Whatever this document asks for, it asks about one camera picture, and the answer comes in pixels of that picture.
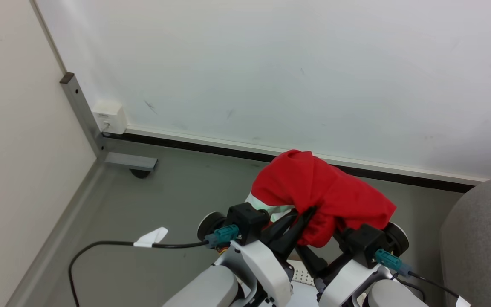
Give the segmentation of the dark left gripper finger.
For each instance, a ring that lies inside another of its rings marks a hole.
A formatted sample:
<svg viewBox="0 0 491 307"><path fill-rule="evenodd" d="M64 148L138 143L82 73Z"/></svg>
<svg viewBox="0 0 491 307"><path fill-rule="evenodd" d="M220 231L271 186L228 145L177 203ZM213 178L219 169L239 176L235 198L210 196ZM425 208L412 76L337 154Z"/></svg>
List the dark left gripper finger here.
<svg viewBox="0 0 491 307"><path fill-rule="evenodd" d="M269 246L272 241L279 239L295 223L297 216L297 211L289 211L277 221L271 222L263 229L263 243Z"/></svg>
<svg viewBox="0 0 491 307"><path fill-rule="evenodd" d="M295 223L276 240L276 257L279 260L286 260L290 256L315 213L316 207L308 208L302 213L298 212Z"/></svg>

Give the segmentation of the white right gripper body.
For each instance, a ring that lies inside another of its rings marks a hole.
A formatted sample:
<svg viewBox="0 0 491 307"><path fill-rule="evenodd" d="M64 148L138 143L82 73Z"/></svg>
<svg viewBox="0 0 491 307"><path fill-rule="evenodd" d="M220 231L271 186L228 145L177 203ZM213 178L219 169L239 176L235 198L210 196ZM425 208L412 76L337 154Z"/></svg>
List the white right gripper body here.
<svg viewBox="0 0 491 307"><path fill-rule="evenodd" d="M360 307L357 301L374 282L383 278L383 268L367 268L351 255L337 257L328 267L314 274L319 307Z"/></svg>

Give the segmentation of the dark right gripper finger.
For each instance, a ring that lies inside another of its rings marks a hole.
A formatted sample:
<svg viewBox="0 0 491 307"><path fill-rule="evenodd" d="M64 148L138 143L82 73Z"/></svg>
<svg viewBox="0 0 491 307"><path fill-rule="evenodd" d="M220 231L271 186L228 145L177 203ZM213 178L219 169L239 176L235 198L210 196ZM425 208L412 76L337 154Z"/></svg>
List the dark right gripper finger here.
<svg viewBox="0 0 491 307"><path fill-rule="evenodd" d="M328 266L328 263L308 246L298 245L298 256L311 277L319 277Z"/></svg>
<svg viewBox="0 0 491 307"><path fill-rule="evenodd" d="M337 241L341 252L351 256L355 252L351 241L353 233L355 233L354 229L343 229L342 231L336 229L333 233L333 238Z"/></svg>

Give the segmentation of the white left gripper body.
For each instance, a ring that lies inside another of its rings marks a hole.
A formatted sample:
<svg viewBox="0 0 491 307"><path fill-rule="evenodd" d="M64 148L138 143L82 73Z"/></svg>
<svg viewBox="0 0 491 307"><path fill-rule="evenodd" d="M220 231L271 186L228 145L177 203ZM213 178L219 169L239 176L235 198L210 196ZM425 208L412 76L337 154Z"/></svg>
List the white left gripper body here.
<svg viewBox="0 0 491 307"><path fill-rule="evenodd" d="M245 246L232 241L214 264L229 268L250 290L247 297L234 301L232 307L257 307L266 299L273 307L285 307L292 298L288 274L261 241Z"/></svg>

